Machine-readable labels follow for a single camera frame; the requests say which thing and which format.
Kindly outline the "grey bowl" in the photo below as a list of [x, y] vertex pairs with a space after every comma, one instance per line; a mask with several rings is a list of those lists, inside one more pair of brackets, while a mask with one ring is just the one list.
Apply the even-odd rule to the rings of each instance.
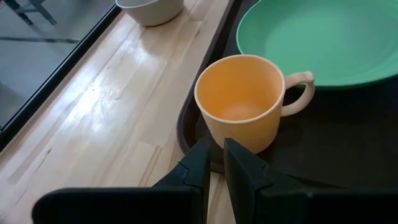
[[115, 0], [115, 3], [141, 26], [166, 23], [184, 8], [184, 0]]

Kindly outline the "black metal table frame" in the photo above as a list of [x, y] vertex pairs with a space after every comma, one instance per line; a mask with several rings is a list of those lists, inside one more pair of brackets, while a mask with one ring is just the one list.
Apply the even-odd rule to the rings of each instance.
[[0, 5], [0, 152], [121, 12], [115, 0], [46, 0], [27, 25]]

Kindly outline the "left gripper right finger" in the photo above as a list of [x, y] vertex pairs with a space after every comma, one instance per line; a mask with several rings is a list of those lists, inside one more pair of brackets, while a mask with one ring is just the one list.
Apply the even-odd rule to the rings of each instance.
[[231, 138], [224, 175], [236, 224], [398, 224], [398, 190], [307, 187]]

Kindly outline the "dark metal furniture legs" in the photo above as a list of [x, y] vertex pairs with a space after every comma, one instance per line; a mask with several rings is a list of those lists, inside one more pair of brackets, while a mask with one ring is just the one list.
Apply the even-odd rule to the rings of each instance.
[[40, 13], [46, 20], [51, 23], [51, 25], [55, 25], [57, 22], [42, 5], [42, 3], [45, 1], [46, 0], [27, 0], [27, 3], [21, 6], [17, 2], [17, 0], [0, 0], [0, 2], [4, 2], [29, 26], [33, 24], [33, 22], [26, 15], [30, 12]]

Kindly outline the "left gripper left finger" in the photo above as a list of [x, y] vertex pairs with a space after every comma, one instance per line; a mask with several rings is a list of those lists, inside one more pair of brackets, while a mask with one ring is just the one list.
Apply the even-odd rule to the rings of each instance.
[[152, 187], [65, 188], [43, 195], [34, 224], [205, 224], [210, 153], [198, 141]]

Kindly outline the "orange mug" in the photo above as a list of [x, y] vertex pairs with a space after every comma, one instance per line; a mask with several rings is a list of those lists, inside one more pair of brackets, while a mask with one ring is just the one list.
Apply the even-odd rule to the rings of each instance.
[[234, 139], [258, 154], [274, 141], [280, 119], [302, 111], [315, 94], [312, 72], [284, 76], [271, 61], [233, 55], [198, 77], [194, 97], [215, 142]]

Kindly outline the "green plate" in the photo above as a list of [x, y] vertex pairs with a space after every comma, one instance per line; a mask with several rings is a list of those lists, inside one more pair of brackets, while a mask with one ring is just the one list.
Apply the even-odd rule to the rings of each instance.
[[375, 83], [398, 75], [398, 0], [259, 0], [236, 42], [286, 75], [312, 72], [319, 88]]

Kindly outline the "brown plastic tray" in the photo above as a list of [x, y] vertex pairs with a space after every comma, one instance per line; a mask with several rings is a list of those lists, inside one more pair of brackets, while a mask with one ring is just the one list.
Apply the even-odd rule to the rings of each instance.
[[[238, 54], [238, 22], [256, 2], [228, 1], [178, 117], [181, 151], [206, 140], [213, 172], [224, 172], [223, 151], [195, 103], [195, 82], [211, 63]], [[359, 88], [317, 90], [302, 112], [281, 118], [276, 139], [258, 156], [309, 186], [398, 189], [398, 75]]]

